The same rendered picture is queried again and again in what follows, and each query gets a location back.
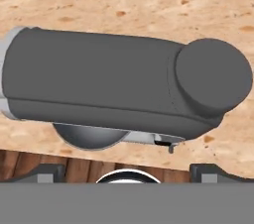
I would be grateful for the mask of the round white-rimmed black object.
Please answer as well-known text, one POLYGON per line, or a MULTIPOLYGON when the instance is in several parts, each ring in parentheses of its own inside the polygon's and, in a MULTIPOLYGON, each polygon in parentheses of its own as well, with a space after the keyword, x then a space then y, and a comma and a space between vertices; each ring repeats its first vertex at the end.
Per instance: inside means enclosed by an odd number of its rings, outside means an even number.
POLYGON ((121 168, 103 175, 97 183, 160 183, 151 174, 134 168, 121 168))

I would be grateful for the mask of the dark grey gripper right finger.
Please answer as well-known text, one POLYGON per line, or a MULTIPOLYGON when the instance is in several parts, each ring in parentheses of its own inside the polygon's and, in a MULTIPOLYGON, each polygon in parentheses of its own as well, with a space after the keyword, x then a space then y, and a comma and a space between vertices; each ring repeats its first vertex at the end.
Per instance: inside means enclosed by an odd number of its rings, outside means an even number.
POLYGON ((230 174, 215 164, 191 164, 190 181, 195 183, 254 183, 254 178, 244 178, 230 174))

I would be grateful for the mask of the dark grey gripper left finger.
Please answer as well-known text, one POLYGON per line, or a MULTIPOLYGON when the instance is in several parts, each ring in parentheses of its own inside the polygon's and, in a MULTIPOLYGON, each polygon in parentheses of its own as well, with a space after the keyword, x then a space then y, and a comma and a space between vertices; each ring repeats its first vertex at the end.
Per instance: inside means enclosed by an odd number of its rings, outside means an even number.
POLYGON ((6 182, 20 183, 62 183, 65 182, 65 166, 39 164, 26 174, 6 179, 6 182))

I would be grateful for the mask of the dark grey stand mixer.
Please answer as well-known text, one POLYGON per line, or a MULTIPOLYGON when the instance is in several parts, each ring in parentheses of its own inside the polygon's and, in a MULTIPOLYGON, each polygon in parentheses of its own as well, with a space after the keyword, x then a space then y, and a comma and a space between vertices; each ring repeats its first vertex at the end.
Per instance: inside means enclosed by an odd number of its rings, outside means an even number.
POLYGON ((181 44, 38 27, 0 39, 0 112, 50 122, 84 150, 132 132, 173 149, 218 127, 252 82, 245 55, 217 39, 181 44))

